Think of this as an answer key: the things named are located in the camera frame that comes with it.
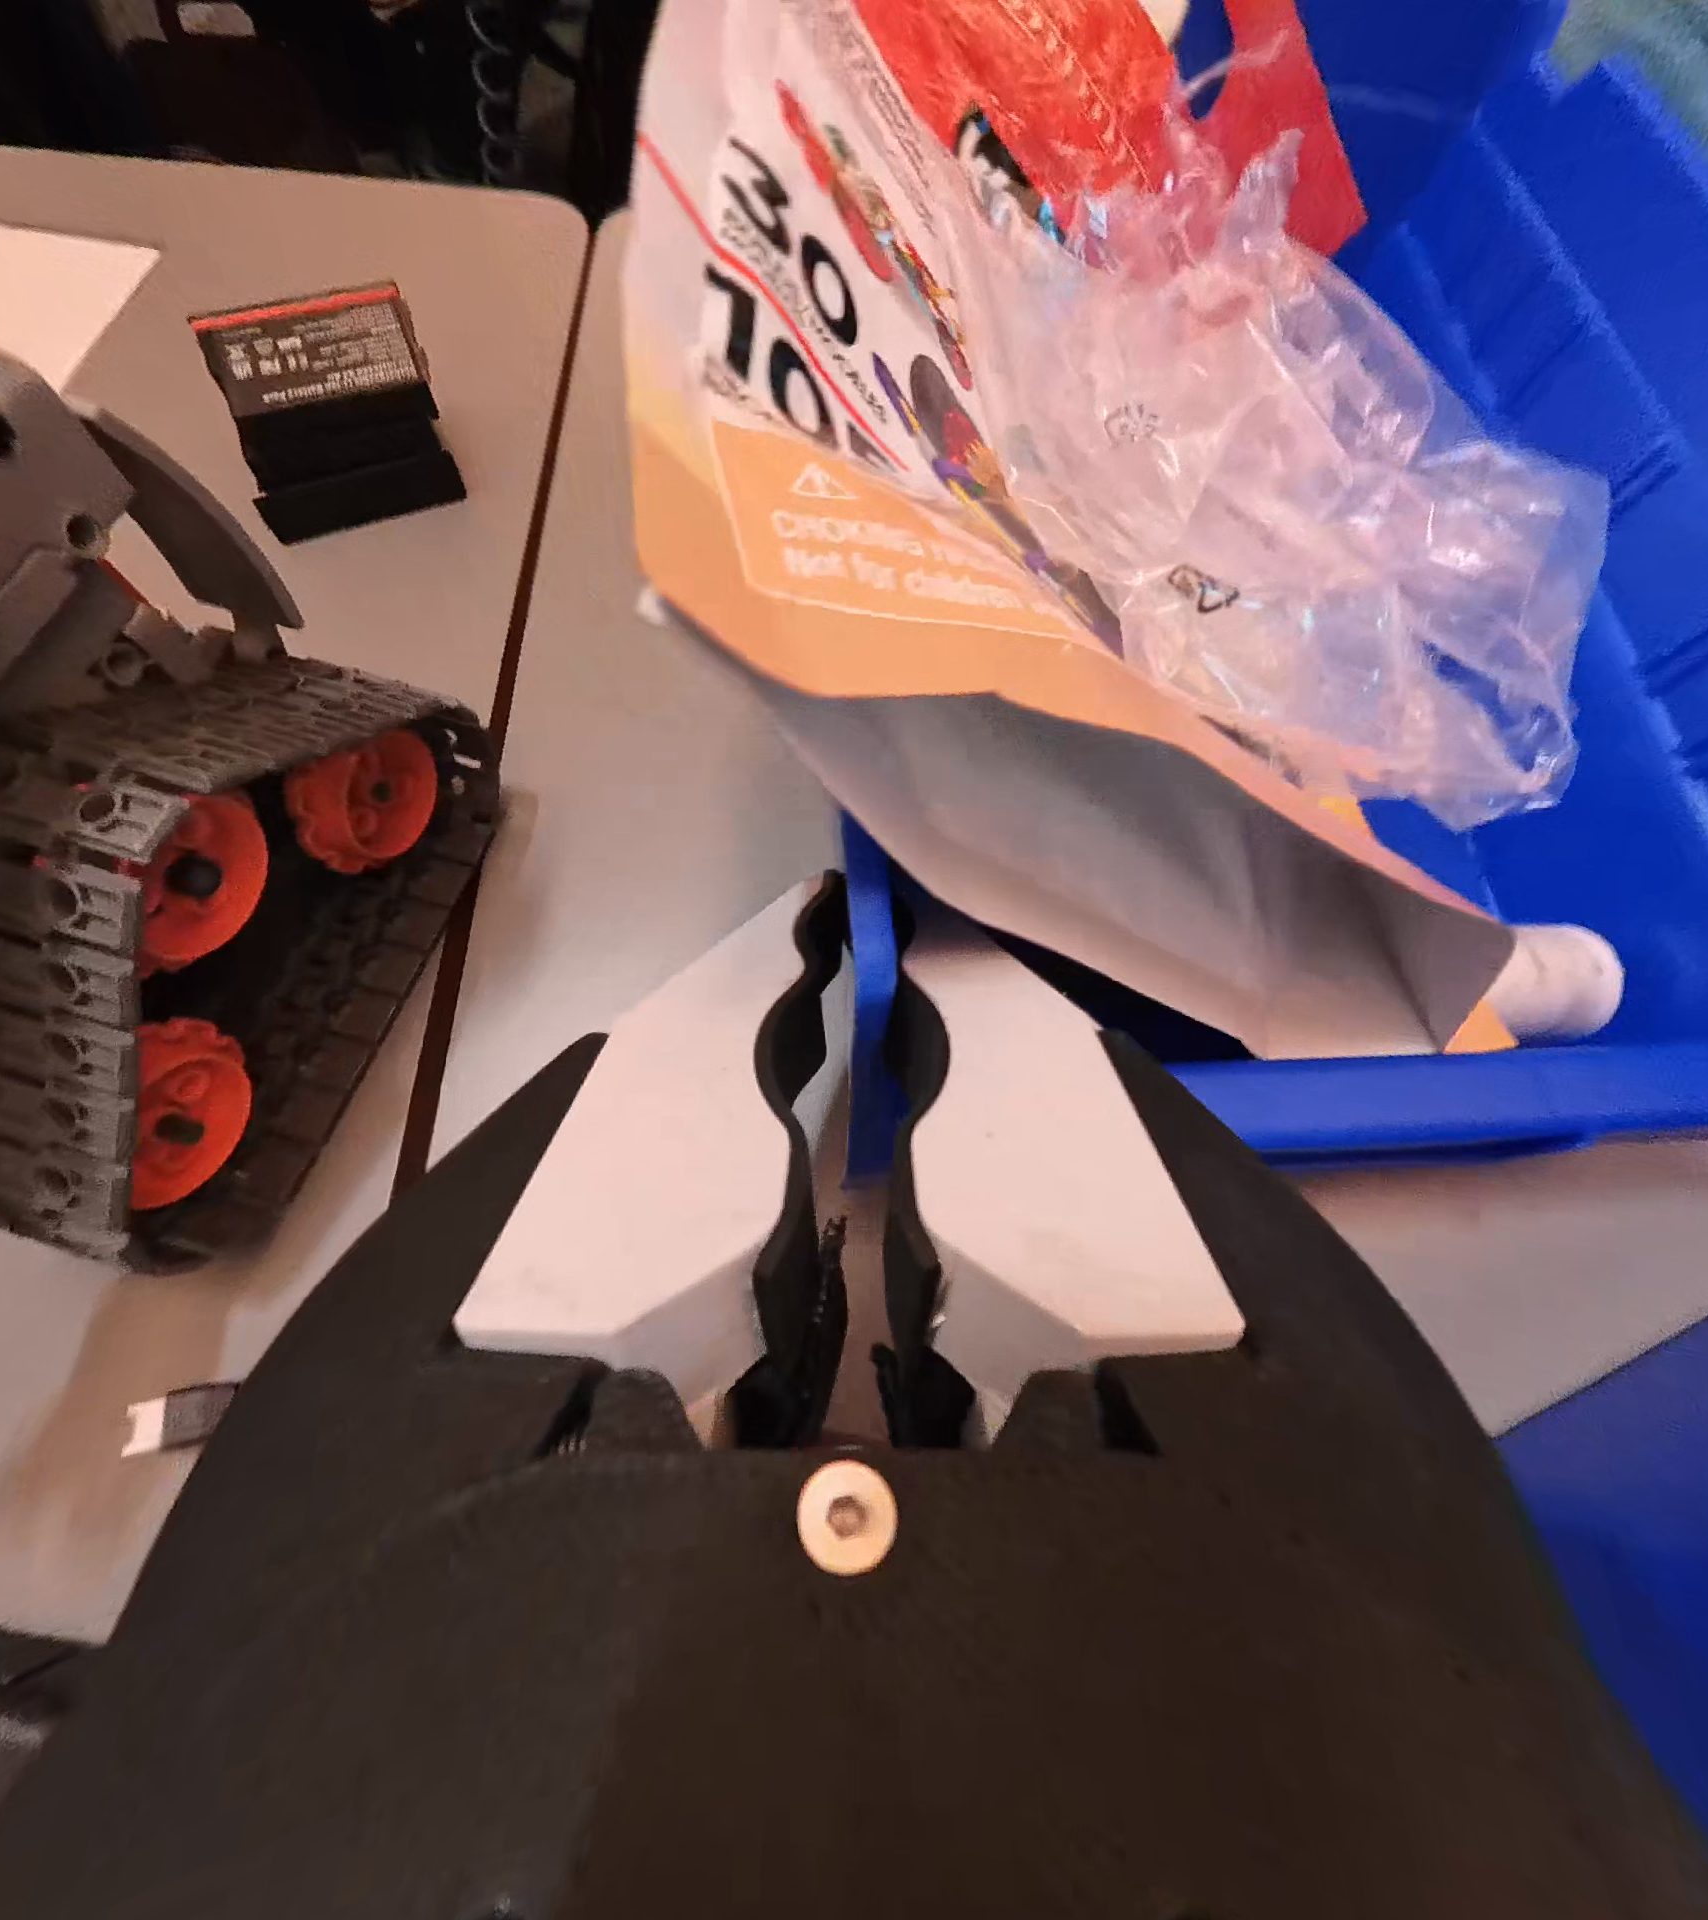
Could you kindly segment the black battery box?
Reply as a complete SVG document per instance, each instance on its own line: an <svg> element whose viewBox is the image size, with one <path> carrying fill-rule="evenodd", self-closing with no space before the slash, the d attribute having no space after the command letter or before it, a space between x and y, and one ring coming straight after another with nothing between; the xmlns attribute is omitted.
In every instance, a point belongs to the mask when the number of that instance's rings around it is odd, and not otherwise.
<svg viewBox="0 0 1708 1920"><path fill-rule="evenodd" d="M190 328L280 546L466 503L397 282L212 311Z"/></svg>

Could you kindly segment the white paper sheet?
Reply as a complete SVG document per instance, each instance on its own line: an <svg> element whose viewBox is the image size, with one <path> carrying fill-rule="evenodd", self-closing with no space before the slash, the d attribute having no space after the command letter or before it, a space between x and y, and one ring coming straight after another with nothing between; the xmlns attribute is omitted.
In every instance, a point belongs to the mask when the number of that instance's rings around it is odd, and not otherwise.
<svg viewBox="0 0 1708 1920"><path fill-rule="evenodd" d="M65 392L162 256L151 247L0 222L0 353Z"/></svg>

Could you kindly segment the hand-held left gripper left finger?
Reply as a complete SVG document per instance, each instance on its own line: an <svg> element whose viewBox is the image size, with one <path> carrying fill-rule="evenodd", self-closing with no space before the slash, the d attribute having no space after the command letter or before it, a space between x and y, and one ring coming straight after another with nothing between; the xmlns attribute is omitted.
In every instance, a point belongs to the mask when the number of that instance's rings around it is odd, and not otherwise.
<svg viewBox="0 0 1708 1920"><path fill-rule="evenodd" d="M660 1377L745 1449L821 1435L848 1322L844 1225L816 1200L846 949L824 870L612 1024L454 1316L467 1349Z"/></svg>

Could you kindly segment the tracked toy robot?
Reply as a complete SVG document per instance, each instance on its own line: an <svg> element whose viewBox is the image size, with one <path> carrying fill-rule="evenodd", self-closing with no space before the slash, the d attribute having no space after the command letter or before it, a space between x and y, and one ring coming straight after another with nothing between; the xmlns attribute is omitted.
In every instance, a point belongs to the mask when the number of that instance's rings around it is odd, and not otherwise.
<svg viewBox="0 0 1708 1920"><path fill-rule="evenodd" d="M0 1232L264 1248L484 866L481 718L302 627L185 466L0 348Z"/></svg>

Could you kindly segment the white paper roll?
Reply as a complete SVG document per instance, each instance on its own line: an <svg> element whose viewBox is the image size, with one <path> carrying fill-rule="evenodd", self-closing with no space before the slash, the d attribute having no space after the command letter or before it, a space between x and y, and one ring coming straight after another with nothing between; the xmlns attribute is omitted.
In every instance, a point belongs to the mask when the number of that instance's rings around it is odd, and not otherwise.
<svg viewBox="0 0 1708 1920"><path fill-rule="evenodd" d="M1484 997L1513 1044L1586 1042L1620 1012L1626 969L1583 925L1513 925L1509 950Z"/></svg>

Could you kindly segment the clear plastic bag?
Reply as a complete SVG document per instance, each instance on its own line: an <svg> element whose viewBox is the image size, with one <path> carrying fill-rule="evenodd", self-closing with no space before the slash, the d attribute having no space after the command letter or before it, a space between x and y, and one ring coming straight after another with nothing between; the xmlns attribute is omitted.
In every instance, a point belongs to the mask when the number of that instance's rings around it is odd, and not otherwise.
<svg viewBox="0 0 1708 1920"><path fill-rule="evenodd" d="M1293 785L1556 804L1606 482L1485 434L1331 260L1365 207L1295 25L1207 111L1154 30L974 47L942 210L996 488L1124 662Z"/></svg>

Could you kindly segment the red white toy packet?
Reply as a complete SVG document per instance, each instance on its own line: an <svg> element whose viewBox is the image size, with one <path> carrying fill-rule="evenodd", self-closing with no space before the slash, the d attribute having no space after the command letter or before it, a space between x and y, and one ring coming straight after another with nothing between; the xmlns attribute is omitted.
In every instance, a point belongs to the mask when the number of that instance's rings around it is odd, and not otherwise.
<svg viewBox="0 0 1708 1920"><path fill-rule="evenodd" d="M1149 684L985 441L960 169L853 5L662 5L625 253L633 536L938 900L1257 1061L1513 1047L1511 929Z"/></svg>

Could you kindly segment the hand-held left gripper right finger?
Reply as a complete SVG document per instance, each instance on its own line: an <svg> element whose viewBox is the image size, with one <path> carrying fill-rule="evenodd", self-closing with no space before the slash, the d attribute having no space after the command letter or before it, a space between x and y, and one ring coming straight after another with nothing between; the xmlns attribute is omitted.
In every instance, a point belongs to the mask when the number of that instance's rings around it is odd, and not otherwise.
<svg viewBox="0 0 1708 1920"><path fill-rule="evenodd" d="M884 1062L904 1097L873 1374L900 1449L987 1445L1033 1377L1246 1332L1101 1031L956 910L904 927Z"/></svg>

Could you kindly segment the black white label tag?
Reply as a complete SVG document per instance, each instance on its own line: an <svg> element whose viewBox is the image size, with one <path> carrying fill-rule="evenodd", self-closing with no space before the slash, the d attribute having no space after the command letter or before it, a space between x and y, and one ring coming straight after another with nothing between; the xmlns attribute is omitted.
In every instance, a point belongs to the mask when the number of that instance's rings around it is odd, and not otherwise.
<svg viewBox="0 0 1708 1920"><path fill-rule="evenodd" d="M237 1391L237 1381L193 1382L129 1402L118 1457L141 1460L202 1449L232 1409Z"/></svg>

